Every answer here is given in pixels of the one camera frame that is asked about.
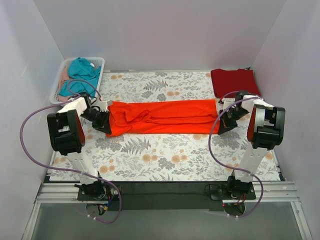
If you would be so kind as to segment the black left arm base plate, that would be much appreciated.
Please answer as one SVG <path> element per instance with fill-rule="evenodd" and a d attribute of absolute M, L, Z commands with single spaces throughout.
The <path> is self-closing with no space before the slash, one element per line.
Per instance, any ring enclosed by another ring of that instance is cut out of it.
<path fill-rule="evenodd" d="M 79 201 L 108 201 L 119 200 L 116 189 L 106 184 L 75 184 L 78 190 L 77 200 Z"/>

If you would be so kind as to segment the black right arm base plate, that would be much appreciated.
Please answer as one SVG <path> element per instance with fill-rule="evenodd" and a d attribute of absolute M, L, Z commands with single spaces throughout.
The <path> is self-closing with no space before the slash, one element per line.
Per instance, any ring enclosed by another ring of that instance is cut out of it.
<path fill-rule="evenodd" d="M 204 187 L 204 193 L 212 200 L 255 200 L 256 193 L 252 182 L 218 181 Z"/>

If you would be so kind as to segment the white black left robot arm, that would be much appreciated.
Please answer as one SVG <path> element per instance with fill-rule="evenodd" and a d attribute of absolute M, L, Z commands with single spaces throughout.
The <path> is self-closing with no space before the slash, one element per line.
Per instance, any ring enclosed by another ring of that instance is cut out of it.
<path fill-rule="evenodd" d="M 99 132 L 112 133 L 108 102 L 101 98 L 92 101 L 88 94 L 82 93 L 58 112 L 47 116 L 50 143 L 53 150 L 66 157 L 79 174 L 80 184 L 76 187 L 80 192 L 95 200 L 102 200 L 107 195 L 107 189 L 103 181 L 97 179 L 100 173 L 82 150 L 86 137 L 81 118 L 91 122 L 93 129 Z"/>

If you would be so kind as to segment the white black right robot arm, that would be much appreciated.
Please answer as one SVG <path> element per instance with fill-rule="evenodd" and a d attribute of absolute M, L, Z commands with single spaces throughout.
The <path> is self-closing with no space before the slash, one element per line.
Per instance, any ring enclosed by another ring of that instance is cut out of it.
<path fill-rule="evenodd" d="M 236 128 L 237 121 L 250 114 L 247 129 L 247 147 L 243 158 L 227 179 L 226 192 L 232 199 L 248 195 L 252 189 L 253 174 L 267 153 L 283 141 L 286 110 L 266 103 L 245 90 L 235 93 L 235 106 L 221 111 L 218 134 Z"/>

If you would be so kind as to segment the orange t-shirt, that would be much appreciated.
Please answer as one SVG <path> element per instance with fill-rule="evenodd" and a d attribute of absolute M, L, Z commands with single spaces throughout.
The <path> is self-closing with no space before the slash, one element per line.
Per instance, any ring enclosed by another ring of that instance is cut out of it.
<path fill-rule="evenodd" d="M 108 107 L 111 133 L 209 134 L 218 117 L 215 99 L 125 103 Z"/>

